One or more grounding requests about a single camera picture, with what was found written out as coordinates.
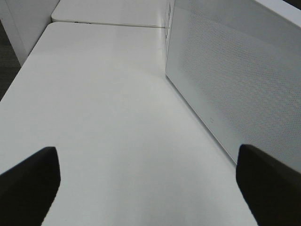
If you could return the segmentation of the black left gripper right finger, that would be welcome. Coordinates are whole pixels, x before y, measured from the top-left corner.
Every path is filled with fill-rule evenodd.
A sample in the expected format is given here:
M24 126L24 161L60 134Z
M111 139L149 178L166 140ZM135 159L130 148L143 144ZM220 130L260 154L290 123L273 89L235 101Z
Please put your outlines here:
M242 144L236 182L259 226L301 224L301 175L259 148Z

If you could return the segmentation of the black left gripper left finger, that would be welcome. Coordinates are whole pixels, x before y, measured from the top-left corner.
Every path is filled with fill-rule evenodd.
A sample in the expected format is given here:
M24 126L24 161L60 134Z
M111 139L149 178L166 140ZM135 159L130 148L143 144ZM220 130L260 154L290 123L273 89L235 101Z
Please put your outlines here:
M55 147L45 147L0 176L0 224L42 225L61 183Z

